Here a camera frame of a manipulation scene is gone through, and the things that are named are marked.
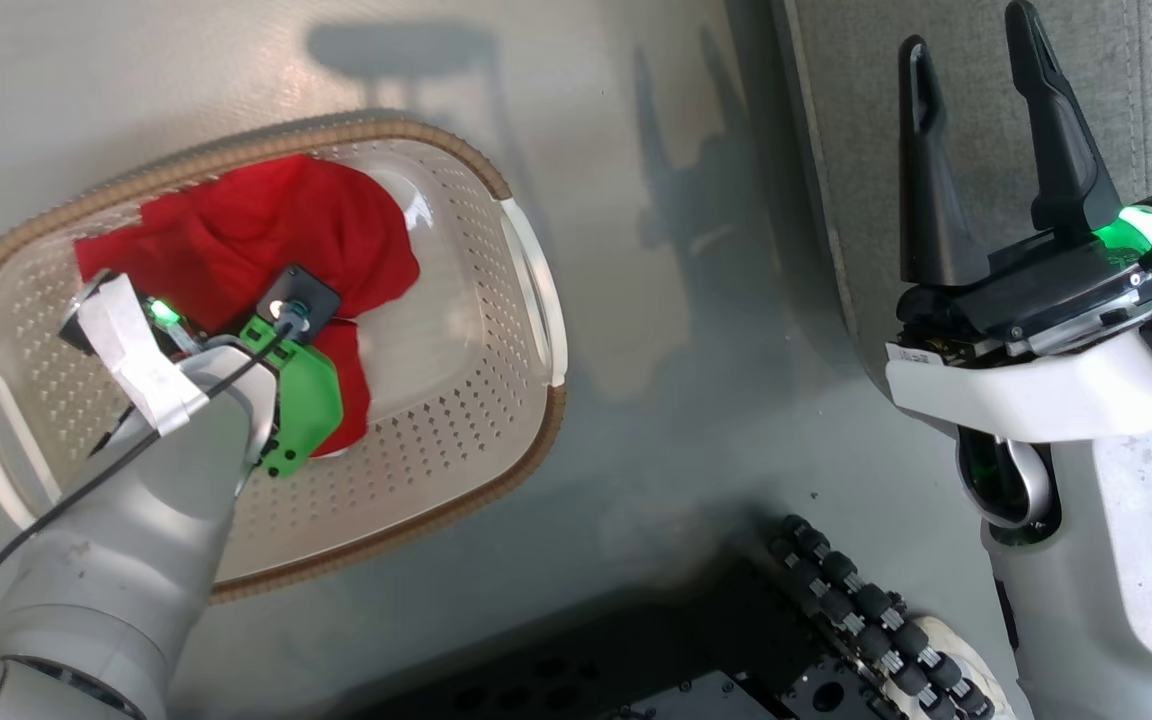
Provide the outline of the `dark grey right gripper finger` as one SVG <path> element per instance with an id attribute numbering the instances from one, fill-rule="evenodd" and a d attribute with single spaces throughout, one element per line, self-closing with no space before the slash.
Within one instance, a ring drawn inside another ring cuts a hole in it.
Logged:
<path id="1" fill-rule="evenodd" d="M 1030 222 L 1068 243 L 1091 242 L 1115 222 L 1123 200 L 1036 5 L 1009 0 L 1005 31 L 1011 85 L 1026 101 L 1033 147 L 1038 190 Z"/>
<path id="2" fill-rule="evenodd" d="M 931 50 L 919 35 L 899 53 L 901 276 L 911 285 L 965 287 L 990 274 L 973 240 L 948 156 L 948 111 Z"/>

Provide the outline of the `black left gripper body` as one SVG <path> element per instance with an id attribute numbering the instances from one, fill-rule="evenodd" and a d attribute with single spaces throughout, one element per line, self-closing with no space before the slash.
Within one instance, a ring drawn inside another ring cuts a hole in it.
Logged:
<path id="1" fill-rule="evenodd" d="M 82 287 L 82 290 L 71 297 L 67 306 L 65 306 L 65 313 L 61 314 L 58 327 L 58 338 L 60 338 L 61 342 L 76 348 L 83 355 L 90 357 L 94 355 L 93 347 L 88 341 L 86 332 L 81 328 L 78 311 L 83 304 L 92 300 L 103 286 L 113 282 L 115 275 L 113 270 L 99 270 Z M 154 334 L 157 347 L 170 361 L 180 361 L 183 357 L 204 351 L 206 334 L 196 332 L 183 314 L 179 314 L 164 300 L 156 300 L 154 296 L 150 296 L 145 291 L 132 291 L 136 300 L 141 301 L 142 314 L 145 314 L 147 327 Z"/>

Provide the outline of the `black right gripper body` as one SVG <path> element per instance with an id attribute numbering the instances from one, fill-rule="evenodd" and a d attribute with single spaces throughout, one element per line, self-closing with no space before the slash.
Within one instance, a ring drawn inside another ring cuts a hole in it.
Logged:
<path id="1" fill-rule="evenodd" d="M 1068 354 L 1152 314 L 1152 209 L 1130 205 L 1094 233 L 1044 232 L 992 256 L 968 287 L 915 286 L 896 343 L 942 363 L 1026 363 Z"/>

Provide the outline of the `red cloth garment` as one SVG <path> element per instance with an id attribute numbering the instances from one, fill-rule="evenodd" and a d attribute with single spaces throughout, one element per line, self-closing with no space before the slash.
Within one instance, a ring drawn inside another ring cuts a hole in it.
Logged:
<path id="1" fill-rule="evenodd" d="M 74 245 L 84 281 L 124 273 L 194 328 L 237 332 L 275 279 L 297 265 L 338 293 L 314 348 L 333 361 L 343 419 L 316 450 L 361 441 L 371 392 L 358 355 L 358 316 L 396 301 L 420 276 L 404 213 L 366 174 L 308 156 L 264 161 L 164 194 L 141 222 Z"/>

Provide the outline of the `white tape strip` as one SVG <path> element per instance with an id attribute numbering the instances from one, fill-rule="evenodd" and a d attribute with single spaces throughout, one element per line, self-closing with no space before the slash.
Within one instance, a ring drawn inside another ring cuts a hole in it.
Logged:
<path id="1" fill-rule="evenodd" d="M 88 346 L 151 429 L 170 434 L 209 404 L 206 393 L 157 346 L 127 275 L 92 279 L 76 316 Z"/>

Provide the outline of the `white perforated laundry basket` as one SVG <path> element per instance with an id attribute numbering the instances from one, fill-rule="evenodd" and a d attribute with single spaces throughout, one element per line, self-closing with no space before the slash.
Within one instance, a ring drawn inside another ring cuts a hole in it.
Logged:
<path id="1" fill-rule="evenodd" d="M 567 338 L 556 282 L 511 183 L 411 118 L 311 118 L 252 129 L 97 184 L 0 237 L 0 507 L 28 526 L 63 495 L 128 404 L 58 338 L 82 286 L 73 243 L 137 222 L 165 192 L 280 156 L 369 174 L 404 211 L 420 276 L 357 320 L 372 391 L 364 438 L 289 478 L 255 473 L 212 602 L 321 577 L 507 495 L 556 441 Z"/>

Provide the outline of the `black roller omni wheel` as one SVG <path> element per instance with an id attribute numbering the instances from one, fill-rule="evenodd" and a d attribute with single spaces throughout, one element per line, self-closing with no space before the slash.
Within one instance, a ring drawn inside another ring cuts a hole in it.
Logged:
<path id="1" fill-rule="evenodd" d="M 943 620 L 861 577 L 855 562 L 797 514 L 768 543 L 799 611 L 844 647 L 846 661 L 878 687 L 892 720 L 1021 720 L 996 675 Z"/>

